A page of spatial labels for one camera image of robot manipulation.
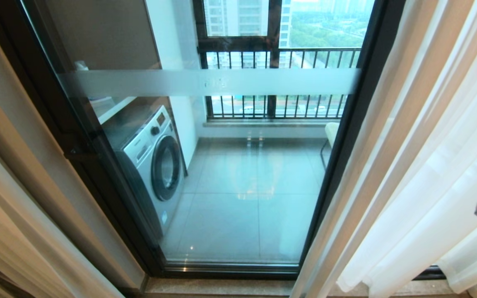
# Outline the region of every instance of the frosted glass strip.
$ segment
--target frosted glass strip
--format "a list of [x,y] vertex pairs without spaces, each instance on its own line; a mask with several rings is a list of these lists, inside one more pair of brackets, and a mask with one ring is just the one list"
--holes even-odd
[[352,94],[360,69],[89,70],[60,74],[68,96]]

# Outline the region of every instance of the black metal frame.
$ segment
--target black metal frame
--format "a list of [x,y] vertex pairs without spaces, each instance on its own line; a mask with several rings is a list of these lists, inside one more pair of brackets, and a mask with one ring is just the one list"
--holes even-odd
[[419,274],[414,281],[427,281],[430,279],[446,279],[445,274],[437,265],[432,265],[426,268],[421,274]]
[[[203,17],[203,9],[200,11],[202,2],[201,0],[193,2],[195,16],[197,16],[195,19],[198,21],[200,12]],[[280,19],[281,2],[282,0],[270,0],[270,8],[274,11],[278,9],[278,13],[272,16],[273,19]],[[153,239],[149,239],[146,232],[140,230],[141,224],[133,216],[134,210],[123,202],[126,198],[133,199],[134,194],[108,145],[100,124],[90,114],[92,112],[85,110],[81,103],[73,102],[72,104],[66,98],[53,71],[53,68],[63,68],[63,61],[47,58],[44,50],[52,50],[49,49],[52,45],[40,44],[21,3],[17,0],[0,0],[0,45],[64,155],[146,273],[156,277],[295,279],[313,236],[317,232],[318,223],[325,215],[334,190],[340,182],[356,135],[395,39],[403,5],[403,0],[377,0],[373,7],[370,30],[368,30],[357,64],[362,68],[361,80],[355,95],[347,98],[347,107],[343,111],[332,158],[329,160],[329,167],[320,190],[320,200],[314,211],[301,261],[295,266],[200,263],[188,264],[188,268],[185,268],[183,263],[167,264],[161,249],[153,243]],[[33,10],[28,13],[34,17],[34,14],[38,12]],[[200,31],[205,31],[205,26],[197,23],[197,31],[198,34]],[[269,42],[259,38],[237,38],[231,41],[231,47],[253,43],[255,50],[269,50],[271,52],[270,67],[278,68],[279,28],[269,26],[268,32]],[[199,48],[203,51],[210,42],[213,41],[201,40]],[[202,66],[207,66],[203,56],[201,55]],[[267,110],[274,115],[275,101],[270,97],[268,96],[267,100]]]
[[[356,53],[360,52],[360,48],[280,48],[279,47],[279,32],[280,32],[280,23],[281,23],[281,7],[282,0],[270,0],[269,2],[269,15],[268,15],[268,26],[267,26],[267,35],[266,36],[211,36],[207,35],[207,25],[205,18],[204,10],[204,1],[203,0],[193,0],[193,7],[195,9],[195,22],[196,22],[196,31],[198,36],[198,53],[200,55],[201,68],[207,69],[207,55],[212,53],[216,55],[217,59],[217,68],[220,69],[222,63],[220,62],[220,56],[223,53],[224,56],[229,57],[229,68],[231,68],[231,53],[241,53],[241,65],[244,68],[244,53],[253,53],[253,68],[257,59],[255,58],[256,53],[264,53],[265,55],[265,65],[264,68],[267,68],[267,53],[270,53],[270,68],[280,68],[280,54],[281,53],[290,53],[290,62],[288,67],[292,67],[292,55],[293,53],[301,53],[301,65],[299,68],[303,68],[303,63],[305,62],[305,53],[314,53],[314,62],[312,68],[316,68],[316,61],[318,58],[318,53],[326,53],[325,68],[329,66],[329,60],[332,52],[338,52],[337,63],[335,68],[339,68],[342,57],[344,54],[349,52],[351,53],[350,62],[348,67],[356,66],[354,63],[354,58]],[[230,120],[230,119],[329,119],[329,120],[340,120],[341,119],[341,110],[344,102],[342,100],[337,104],[337,113],[331,115],[329,110],[331,108],[331,100],[333,94],[325,94],[325,98],[330,97],[328,107],[325,110],[325,113],[318,114],[320,110],[320,100],[321,96],[318,97],[316,103],[316,108],[314,111],[309,113],[310,105],[310,95],[306,96],[306,108],[304,113],[298,113],[299,95],[297,95],[297,101],[295,107],[291,108],[294,110],[293,113],[287,113],[288,108],[288,97],[286,96],[284,101],[284,113],[277,113],[277,96],[275,95],[260,95],[263,96],[263,110],[261,113],[257,113],[255,110],[255,97],[252,96],[253,100],[248,106],[253,105],[251,113],[244,113],[245,111],[245,100],[242,98],[242,112],[236,112],[234,107],[235,98],[231,97],[231,113],[224,113],[224,99],[220,96],[220,109],[221,112],[217,113],[214,111],[212,96],[206,96],[206,108],[207,108],[207,120]]]

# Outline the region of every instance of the washing machine control knob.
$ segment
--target washing machine control knob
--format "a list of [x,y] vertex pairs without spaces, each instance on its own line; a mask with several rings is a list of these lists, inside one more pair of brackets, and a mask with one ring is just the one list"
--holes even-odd
[[150,129],[150,134],[152,134],[153,136],[155,136],[156,134],[159,134],[159,127],[153,126],[153,127]]

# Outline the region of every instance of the black railing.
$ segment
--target black railing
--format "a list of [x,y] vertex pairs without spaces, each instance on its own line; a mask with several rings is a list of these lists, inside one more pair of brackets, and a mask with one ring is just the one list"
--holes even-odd
[[[277,53],[278,68],[354,68],[360,48],[292,48]],[[240,69],[269,68],[272,53],[232,50],[200,54],[203,68]],[[346,100],[347,94],[207,96],[207,118],[340,119]]]

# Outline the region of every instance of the gray floor tile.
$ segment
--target gray floor tile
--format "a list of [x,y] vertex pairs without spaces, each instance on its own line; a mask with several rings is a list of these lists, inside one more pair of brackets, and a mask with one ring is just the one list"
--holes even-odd
[[199,138],[196,144],[196,152],[198,154],[205,153],[211,147],[211,140],[210,138]]
[[195,151],[191,164],[189,164],[189,168],[187,169],[189,175],[185,178],[185,183],[183,185],[184,194],[193,194],[196,192],[198,182],[200,181],[202,171],[206,164],[206,159],[207,155],[198,154],[198,149]]
[[[323,155],[323,158],[325,160],[325,165],[329,162],[330,154]],[[318,186],[321,187],[323,183],[323,177],[325,176],[325,168],[323,167],[323,163],[321,161],[321,157],[319,154],[317,155],[309,155],[308,160],[310,162],[310,165],[312,167],[312,173],[314,174],[314,177],[316,177],[316,181],[318,182]]]
[[[320,156],[321,147],[323,147],[323,145],[325,144],[326,141],[327,141],[327,138],[325,138],[325,139],[308,139],[307,143],[305,145],[306,154],[308,154],[310,156],[314,156],[314,155]],[[327,142],[327,145],[325,146],[325,149],[323,149],[323,154],[324,155],[325,154],[330,154],[330,151],[331,151],[331,147],[330,147],[330,144]]]
[[265,139],[259,142],[259,153],[306,155],[306,143],[299,139]]
[[259,158],[259,194],[318,194],[319,186],[307,155]]
[[161,249],[167,258],[174,257],[178,252],[178,246],[180,245],[180,239],[185,229],[194,196],[194,194],[183,194],[180,197],[180,202],[178,202],[178,207],[172,218],[169,230],[165,232],[163,239],[160,241]]
[[212,139],[211,145],[207,151],[208,155],[257,155],[258,142],[240,139]]
[[178,253],[189,260],[258,260],[257,195],[196,194]]
[[257,157],[210,155],[202,171],[197,193],[257,193]]
[[261,259],[299,262],[316,200],[314,195],[259,195]]

